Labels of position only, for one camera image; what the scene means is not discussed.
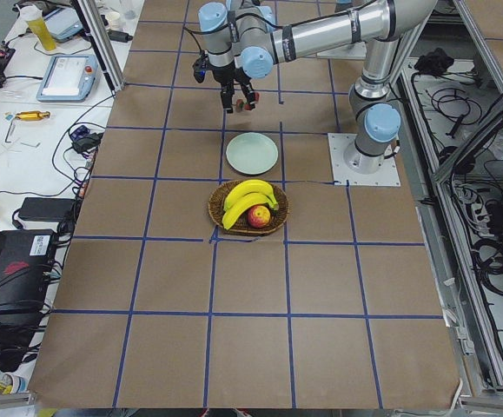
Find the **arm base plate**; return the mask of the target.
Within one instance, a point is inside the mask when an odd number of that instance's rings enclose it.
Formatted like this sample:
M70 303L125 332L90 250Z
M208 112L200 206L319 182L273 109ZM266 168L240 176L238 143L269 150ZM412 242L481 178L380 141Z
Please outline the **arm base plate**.
M333 182L340 186L399 187L392 148L383 156L365 156L355 146L356 134L328 134Z

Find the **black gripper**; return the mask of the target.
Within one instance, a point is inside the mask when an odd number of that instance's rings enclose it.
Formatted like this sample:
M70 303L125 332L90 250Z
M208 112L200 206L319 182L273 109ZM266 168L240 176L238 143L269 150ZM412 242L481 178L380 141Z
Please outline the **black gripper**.
M234 112L233 96L234 84L239 83L242 93L245 96L243 100L245 105L243 110L252 110L255 108L255 89L251 85L251 79L242 68L236 68L233 64L223 67L213 67L212 73L214 79L222 86L221 100L223 110L227 114Z

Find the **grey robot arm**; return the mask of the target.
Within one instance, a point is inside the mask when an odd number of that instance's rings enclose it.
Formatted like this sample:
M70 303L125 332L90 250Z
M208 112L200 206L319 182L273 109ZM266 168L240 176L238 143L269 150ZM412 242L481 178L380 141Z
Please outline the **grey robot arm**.
M435 5L434 1L366 1L333 15L278 26L272 10L258 1L206 3L198 11L204 46L193 64L194 78L202 83L206 73L212 73L221 86L222 107L231 113L235 87L241 88L245 104L254 107L252 80L266 77L276 64L366 44L361 75L349 92L358 133L343 158L351 170L370 175L380 169L400 129L398 111L387 104L391 79L401 70Z

